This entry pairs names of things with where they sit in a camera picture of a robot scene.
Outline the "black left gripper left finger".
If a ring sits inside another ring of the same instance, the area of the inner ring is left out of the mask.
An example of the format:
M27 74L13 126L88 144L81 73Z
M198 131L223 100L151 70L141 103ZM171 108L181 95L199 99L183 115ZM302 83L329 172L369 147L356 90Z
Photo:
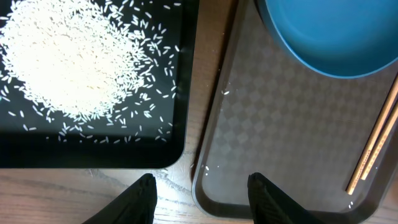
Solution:
M153 224L156 205L156 180L147 173L83 224Z

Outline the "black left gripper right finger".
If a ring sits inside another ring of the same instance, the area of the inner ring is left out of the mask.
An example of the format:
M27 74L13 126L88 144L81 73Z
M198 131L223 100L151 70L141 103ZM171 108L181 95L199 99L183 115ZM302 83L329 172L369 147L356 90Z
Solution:
M322 224L261 173L248 177L248 199L255 224Z

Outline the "wooden chopstick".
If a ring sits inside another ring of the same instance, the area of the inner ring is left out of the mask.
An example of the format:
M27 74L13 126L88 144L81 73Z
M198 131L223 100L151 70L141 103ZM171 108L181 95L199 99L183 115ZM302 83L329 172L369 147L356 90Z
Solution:
M391 90L386 98L386 101L382 107L379 117L376 120L373 130L371 131L371 135L365 145L363 153L353 172L352 178L346 188L346 193L349 195L353 194L359 179L361 179L361 174L366 167L366 163L370 157L370 153L374 149L375 143L379 135L381 134L383 127L386 125L386 122L390 114L392 113L391 109L393 107L396 98L397 98L397 77L395 77L394 79Z
M397 103L394 105L392 113L390 114L390 116L386 122L386 125L383 127L381 134L379 135L379 137L375 143L374 149L370 153L370 157L366 163L366 167L361 174L361 180L366 180L381 149L383 148L384 144L386 143L388 135L390 134L396 121L397 121Z

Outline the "white rice pile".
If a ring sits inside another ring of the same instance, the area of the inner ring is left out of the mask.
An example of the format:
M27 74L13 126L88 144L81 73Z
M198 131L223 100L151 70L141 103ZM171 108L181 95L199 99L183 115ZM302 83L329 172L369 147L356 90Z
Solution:
M1 136L172 137L180 1L2 1Z

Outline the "dark blue plate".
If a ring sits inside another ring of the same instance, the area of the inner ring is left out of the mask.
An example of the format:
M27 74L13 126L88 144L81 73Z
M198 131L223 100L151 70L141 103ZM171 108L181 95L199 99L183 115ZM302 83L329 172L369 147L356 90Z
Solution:
M279 46L322 75L361 78L397 61L397 0L260 0L256 6Z

